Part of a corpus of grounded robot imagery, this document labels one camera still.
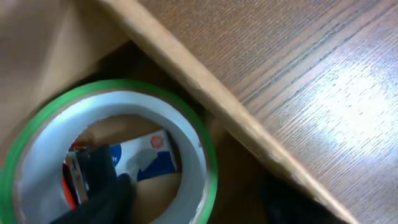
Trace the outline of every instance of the small package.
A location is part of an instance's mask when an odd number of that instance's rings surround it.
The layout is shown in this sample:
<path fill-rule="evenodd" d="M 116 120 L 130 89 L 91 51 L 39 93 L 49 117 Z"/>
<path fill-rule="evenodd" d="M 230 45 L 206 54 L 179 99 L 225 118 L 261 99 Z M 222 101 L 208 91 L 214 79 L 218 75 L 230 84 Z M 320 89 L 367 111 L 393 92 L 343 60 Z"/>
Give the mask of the small package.
<path fill-rule="evenodd" d="M 111 146 L 116 174 L 133 182 L 177 171 L 172 147 L 164 130 Z"/>

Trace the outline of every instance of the packing tape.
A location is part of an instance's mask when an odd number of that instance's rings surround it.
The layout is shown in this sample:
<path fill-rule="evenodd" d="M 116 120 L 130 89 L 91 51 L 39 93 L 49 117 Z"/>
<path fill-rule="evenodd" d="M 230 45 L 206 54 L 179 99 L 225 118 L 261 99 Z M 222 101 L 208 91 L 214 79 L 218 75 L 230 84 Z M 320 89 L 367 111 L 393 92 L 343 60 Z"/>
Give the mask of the packing tape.
<path fill-rule="evenodd" d="M 89 125 L 119 114 L 139 114 L 174 137 L 182 160 L 177 196 L 152 223 L 206 223 L 216 197 L 217 161 L 199 117 L 179 97 L 132 80 L 80 86 L 49 103 L 28 122 L 1 172 L 3 224 L 48 223 L 69 210 L 62 193 L 62 162 Z"/>

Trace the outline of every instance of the red object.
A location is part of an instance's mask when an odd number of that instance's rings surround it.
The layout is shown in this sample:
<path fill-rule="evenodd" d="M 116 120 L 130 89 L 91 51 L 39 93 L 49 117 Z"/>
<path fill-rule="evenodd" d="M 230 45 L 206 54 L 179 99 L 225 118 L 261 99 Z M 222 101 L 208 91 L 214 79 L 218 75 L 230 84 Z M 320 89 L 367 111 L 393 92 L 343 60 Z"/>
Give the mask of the red object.
<path fill-rule="evenodd" d="M 65 181 L 65 177 L 62 176 L 62 188 L 63 193 L 65 194 L 65 198 L 67 199 L 68 204 L 71 206 L 72 209 L 76 208 L 75 201 L 73 200 L 72 194 L 68 188 L 67 182 Z"/>
<path fill-rule="evenodd" d="M 150 144 L 155 149 L 160 149 L 163 146 L 163 138 L 161 136 L 152 136 L 150 139 Z"/>
<path fill-rule="evenodd" d="M 77 140 L 75 140 L 75 141 L 72 143 L 72 147 L 78 147 L 78 146 L 80 146 L 80 144 L 79 144 L 79 142 L 78 142 Z"/>

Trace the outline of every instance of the green tape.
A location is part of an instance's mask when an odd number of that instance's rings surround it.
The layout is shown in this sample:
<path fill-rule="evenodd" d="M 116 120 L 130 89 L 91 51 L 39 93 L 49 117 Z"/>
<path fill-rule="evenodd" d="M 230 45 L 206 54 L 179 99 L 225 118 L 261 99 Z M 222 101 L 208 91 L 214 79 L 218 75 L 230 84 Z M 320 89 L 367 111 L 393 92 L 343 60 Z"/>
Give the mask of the green tape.
<path fill-rule="evenodd" d="M 199 117 L 177 95 L 157 88 L 156 86 L 132 80 L 103 80 L 80 86 L 63 94 L 62 96 L 59 96 L 57 99 L 51 101 L 47 106 L 40 110 L 37 115 L 33 119 L 31 119 L 27 123 L 26 127 L 22 130 L 22 132 L 10 148 L 6 156 L 6 161 L 4 163 L 2 171 L 0 172 L 0 220 L 2 220 L 3 224 L 17 223 L 12 202 L 14 174 L 18 160 L 34 134 L 48 119 L 51 118 L 54 113 L 69 104 L 71 101 L 74 101 L 78 98 L 81 98 L 82 96 L 88 95 L 96 91 L 108 90 L 113 88 L 142 90 L 146 93 L 153 93 L 155 95 L 164 97 L 171 103 L 177 105 L 178 110 L 183 112 L 183 114 L 194 125 L 194 127 L 196 127 L 198 134 L 202 137 L 202 144 L 206 149 L 210 162 L 211 173 L 209 192 L 207 200 L 205 202 L 203 213 L 199 219 L 200 224 L 207 223 L 216 198 L 218 168 L 213 143 L 211 142 L 210 135 L 208 134 L 203 123 L 200 121 Z"/>

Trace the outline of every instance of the wooden table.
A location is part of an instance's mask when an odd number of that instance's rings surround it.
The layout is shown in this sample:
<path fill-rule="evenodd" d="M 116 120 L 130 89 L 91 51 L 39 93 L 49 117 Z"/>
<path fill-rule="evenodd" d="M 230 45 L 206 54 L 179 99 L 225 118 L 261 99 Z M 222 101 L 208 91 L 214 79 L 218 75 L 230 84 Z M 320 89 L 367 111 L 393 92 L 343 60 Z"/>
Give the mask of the wooden table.
<path fill-rule="evenodd" d="M 398 222 L 397 1 L 103 3 L 264 164 L 349 222 Z"/>

